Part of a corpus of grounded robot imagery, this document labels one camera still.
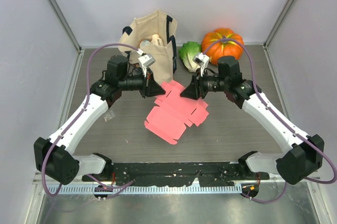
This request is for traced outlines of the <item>green lettuce toy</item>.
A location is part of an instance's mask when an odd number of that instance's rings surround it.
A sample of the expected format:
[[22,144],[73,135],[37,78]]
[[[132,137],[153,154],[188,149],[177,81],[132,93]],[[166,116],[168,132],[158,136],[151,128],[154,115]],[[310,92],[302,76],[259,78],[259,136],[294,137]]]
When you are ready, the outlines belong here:
[[196,72],[199,65],[193,58],[201,52],[201,45],[197,42],[188,41],[179,49],[179,57],[189,72]]

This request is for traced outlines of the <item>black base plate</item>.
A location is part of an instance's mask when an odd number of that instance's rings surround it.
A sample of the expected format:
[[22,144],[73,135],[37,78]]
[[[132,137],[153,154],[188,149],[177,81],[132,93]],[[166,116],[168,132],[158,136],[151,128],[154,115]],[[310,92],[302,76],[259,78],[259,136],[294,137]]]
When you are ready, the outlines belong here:
[[237,162],[116,162],[101,174],[99,181],[122,186],[130,182],[138,187],[183,187],[198,179],[201,187],[232,186],[239,180],[268,180],[265,172],[254,173]]

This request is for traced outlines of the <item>white round container in bag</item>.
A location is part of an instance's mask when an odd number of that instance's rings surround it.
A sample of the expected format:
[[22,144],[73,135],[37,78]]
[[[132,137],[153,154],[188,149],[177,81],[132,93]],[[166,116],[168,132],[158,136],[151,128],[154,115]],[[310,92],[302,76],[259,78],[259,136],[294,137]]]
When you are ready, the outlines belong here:
[[143,49],[144,47],[150,46],[150,45],[152,45],[152,42],[150,40],[148,39],[142,40],[140,42],[140,49]]

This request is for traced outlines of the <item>orange pumpkin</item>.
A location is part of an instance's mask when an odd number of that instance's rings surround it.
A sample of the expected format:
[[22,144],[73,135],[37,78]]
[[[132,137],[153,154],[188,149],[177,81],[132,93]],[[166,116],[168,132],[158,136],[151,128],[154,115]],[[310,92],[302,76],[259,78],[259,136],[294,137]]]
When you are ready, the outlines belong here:
[[244,45],[243,38],[229,28],[218,28],[207,33],[201,42],[201,50],[204,54],[208,55],[210,63],[213,65],[217,65],[218,59],[222,56],[233,56],[235,59],[239,60],[243,53],[241,46],[232,41],[218,42],[206,52],[206,49],[212,43],[222,38],[234,39]]

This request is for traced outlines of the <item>pink paper box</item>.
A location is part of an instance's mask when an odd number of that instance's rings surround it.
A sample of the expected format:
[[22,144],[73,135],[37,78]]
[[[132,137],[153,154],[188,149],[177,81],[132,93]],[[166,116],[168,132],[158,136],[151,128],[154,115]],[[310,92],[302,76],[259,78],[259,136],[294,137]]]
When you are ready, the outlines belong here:
[[174,80],[163,82],[162,87],[165,94],[156,97],[144,126],[169,144],[176,145],[187,127],[198,127],[206,120],[208,104],[202,99],[181,97],[185,87]]

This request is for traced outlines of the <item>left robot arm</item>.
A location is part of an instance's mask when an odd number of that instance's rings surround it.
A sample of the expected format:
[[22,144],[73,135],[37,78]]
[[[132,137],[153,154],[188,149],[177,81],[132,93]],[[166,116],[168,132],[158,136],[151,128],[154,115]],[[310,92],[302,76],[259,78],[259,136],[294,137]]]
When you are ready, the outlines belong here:
[[155,59],[144,54],[138,59],[140,73],[128,71],[128,59],[112,56],[102,77],[93,83],[90,92],[73,115],[47,139],[38,138],[34,143],[36,168],[44,177],[49,176],[68,185],[77,176],[93,176],[107,181],[112,176],[112,161],[102,154],[77,156],[73,153],[91,126],[121,97],[123,91],[139,91],[142,97],[165,94],[155,81],[150,66]]

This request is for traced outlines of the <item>beige canvas tote bag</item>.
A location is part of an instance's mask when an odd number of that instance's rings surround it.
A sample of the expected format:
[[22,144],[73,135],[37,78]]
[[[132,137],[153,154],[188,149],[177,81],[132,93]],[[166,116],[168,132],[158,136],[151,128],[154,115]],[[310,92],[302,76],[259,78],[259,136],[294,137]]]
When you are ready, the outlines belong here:
[[[177,69],[176,48],[177,21],[167,13],[156,10],[151,14],[136,18],[124,27],[119,40],[121,44],[128,44],[154,57],[155,63],[150,66],[157,83],[169,83]],[[159,35],[162,45],[141,45],[144,40],[152,41],[153,35]]]

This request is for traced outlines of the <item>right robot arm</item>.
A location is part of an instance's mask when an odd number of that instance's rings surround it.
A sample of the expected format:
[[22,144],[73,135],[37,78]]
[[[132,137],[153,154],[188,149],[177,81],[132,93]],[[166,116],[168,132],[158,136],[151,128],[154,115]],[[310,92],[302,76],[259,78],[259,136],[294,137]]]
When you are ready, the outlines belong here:
[[209,92],[223,92],[227,99],[251,115],[280,146],[279,154],[251,151],[239,159],[238,173],[250,179],[258,172],[280,175],[287,183],[295,185],[322,166],[324,141],[310,136],[308,143],[299,137],[304,133],[292,124],[266,98],[251,80],[244,79],[239,62],[233,56],[221,57],[218,71],[207,73],[209,57],[199,53],[193,58],[200,68],[192,75],[191,83],[181,92],[181,97],[198,100]]

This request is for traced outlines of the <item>beige bottle in bag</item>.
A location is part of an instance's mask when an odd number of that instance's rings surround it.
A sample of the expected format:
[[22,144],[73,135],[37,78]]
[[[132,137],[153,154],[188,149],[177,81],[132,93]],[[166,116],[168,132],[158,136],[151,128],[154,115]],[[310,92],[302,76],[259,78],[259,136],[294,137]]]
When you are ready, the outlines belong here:
[[156,46],[161,46],[161,47],[165,46],[159,34],[154,34],[151,36],[151,43]]

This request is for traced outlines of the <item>small clear plastic wrapper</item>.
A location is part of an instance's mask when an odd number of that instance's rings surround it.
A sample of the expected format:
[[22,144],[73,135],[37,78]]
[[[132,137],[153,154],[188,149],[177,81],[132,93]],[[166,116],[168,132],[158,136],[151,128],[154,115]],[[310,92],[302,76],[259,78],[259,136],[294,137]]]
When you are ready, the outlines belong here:
[[109,120],[113,119],[115,117],[115,112],[113,110],[108,110],[104,113],[103,119],[105,122],[108,122]]

